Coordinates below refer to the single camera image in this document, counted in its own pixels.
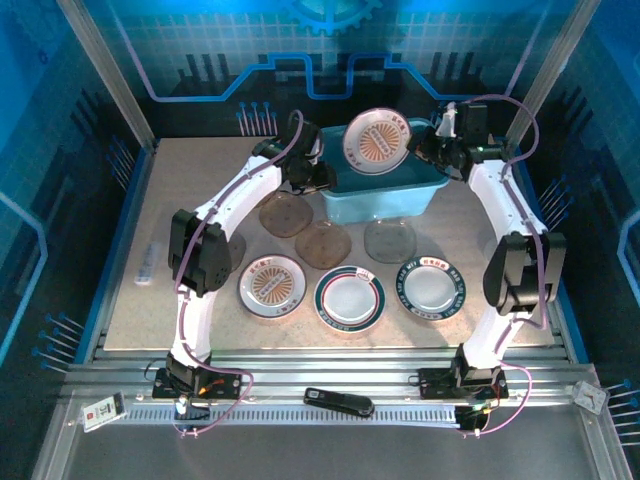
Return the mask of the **white label card holder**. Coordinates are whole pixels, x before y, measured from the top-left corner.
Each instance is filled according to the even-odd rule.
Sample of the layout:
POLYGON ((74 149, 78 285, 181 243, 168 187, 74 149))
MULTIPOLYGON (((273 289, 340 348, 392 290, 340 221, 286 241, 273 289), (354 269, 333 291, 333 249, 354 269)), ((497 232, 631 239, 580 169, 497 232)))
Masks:
POLYGON ((83 431, 89 433, 126 415, 124 395, 114 393, 82 408, 83 431))

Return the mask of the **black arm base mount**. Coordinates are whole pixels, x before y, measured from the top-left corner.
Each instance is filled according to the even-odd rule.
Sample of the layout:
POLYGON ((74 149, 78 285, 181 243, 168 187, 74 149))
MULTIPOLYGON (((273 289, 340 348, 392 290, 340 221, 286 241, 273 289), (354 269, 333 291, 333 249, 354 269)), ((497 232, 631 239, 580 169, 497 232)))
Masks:
POLYGON ((237 400, 242 386, 238 374, 217 373, 201 368, 172 372, 161 368, 153 381, 153 399, 237 400))
POLYGON ((422 368, 417 385, 424 400, 497 400, 509 397, 506 376, 501 367, 468 371, 422 368))

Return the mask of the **light blue plastic bin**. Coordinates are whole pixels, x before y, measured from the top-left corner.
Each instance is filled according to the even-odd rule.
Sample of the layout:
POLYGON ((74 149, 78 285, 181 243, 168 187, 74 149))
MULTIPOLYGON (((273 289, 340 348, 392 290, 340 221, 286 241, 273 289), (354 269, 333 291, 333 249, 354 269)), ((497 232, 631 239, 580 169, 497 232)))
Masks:
POLYGON ((375 176, 360 174, 343 155, 344 125, 326 127, 322 160, 333 168, 337 185, 323 190, 327 217, 336 224, 418 216, 427 209, 435 193, 449 178, 410 154, 394 170, 375 176))

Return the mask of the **white plate dark green rim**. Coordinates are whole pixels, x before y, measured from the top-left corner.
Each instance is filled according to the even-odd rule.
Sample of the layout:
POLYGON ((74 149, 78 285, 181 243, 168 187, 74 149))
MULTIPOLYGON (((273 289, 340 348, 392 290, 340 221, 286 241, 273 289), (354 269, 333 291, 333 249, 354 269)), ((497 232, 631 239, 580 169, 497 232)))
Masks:
POLYGON ((432 256, 405 262, 396 275, 395 291, 407 311, 428 321, 456 315, 466 300, 466 284, 459 270, 432 256))

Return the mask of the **white rectangular strip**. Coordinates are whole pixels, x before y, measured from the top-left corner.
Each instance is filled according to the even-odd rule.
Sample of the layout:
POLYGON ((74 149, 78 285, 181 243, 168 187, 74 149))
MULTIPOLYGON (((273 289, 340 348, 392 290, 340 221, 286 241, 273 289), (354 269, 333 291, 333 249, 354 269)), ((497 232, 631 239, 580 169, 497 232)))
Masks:
POLYGON ((160 250, 161 244, 159 242, 151 242, 147 245, 134 277, 134 283, 136 285, 148 286, 152 284, 159 261, 160 250))

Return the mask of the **grey translucent plastic plate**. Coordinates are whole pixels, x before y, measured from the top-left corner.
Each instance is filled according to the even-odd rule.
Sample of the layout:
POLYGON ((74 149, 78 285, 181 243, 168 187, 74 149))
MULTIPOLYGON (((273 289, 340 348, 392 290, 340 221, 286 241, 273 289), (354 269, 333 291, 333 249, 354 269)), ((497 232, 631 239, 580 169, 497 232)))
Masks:
POLYGON ((383 264, 401 264, 414 257, 417 235, 405 220, 376 220, 364 231, 364 249, 370 258, 383 264))

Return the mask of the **black handheld device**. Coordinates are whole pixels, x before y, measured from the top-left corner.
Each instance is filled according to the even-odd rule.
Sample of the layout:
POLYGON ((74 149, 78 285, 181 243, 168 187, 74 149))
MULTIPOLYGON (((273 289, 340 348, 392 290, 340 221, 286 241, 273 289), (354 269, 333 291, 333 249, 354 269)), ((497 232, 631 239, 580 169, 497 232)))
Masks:
POLYGON ((360 418, 369 418, 375 412, 375 405, 369 397, 314 387, 308 387, 305 390, 303 402, 314 407, 360 418))

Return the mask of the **orange sunburst ceramic plate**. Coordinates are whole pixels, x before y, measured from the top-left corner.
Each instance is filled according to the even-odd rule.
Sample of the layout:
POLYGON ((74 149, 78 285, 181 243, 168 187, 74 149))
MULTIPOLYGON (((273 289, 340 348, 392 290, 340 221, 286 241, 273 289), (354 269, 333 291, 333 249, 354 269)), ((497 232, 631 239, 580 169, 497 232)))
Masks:
POLYGON ((293 312, 306 294, 306 275, 301 265, 284 255, 256 258, 242 271, 239 297, 252 314, 277 319, 293 312))
POLYGON ((407 157, 412 136, 409 121, 389 108, 373 108, 357 115, 342 138, 343 155, 355 172, 376 176, 391 172, 407 157))

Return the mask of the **aluminium extrusion rail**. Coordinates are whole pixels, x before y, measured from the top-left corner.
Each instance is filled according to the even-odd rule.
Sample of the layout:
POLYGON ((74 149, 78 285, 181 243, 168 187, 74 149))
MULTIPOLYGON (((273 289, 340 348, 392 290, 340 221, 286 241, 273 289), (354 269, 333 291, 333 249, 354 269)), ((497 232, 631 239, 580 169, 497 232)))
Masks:
MULTIPOLYGON (((252 373, 250 403, 297 403, 306 387, 317 386, 402 404, 419 400, 410 376, 420 368, 448 368, 454 354, 452 348, 231 350, 214 353, 212 363, 252 373)), ((563 405, 577 382, 599 382, 593 365, 572 361, 558 345, 516 347, 505 361, 511 403, 529 393, 533 406, 563 405)), ((163 364, 156 352, 100 351, 92 362, 70 366, 60 395, 96 399, 121 391, 128 399, 149 397, 163 364)))

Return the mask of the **aluminium frame post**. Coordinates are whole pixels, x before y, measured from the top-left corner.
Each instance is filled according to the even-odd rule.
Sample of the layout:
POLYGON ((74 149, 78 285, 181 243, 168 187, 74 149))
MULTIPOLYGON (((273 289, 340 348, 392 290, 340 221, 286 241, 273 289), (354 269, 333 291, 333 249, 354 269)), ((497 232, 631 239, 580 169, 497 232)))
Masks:
POLYGON ((531 116, 539 112, 547 99, 600 3, 601 0, 576 0, 522 101, 523 107, 519 108, 507 130, 506 140, 511 152, 519 146, 532 125, 531 116))
POLYGON ((147 153, 153 153, 155 135, 83 0, 56 0, 56 3, 135 139, 147 153))

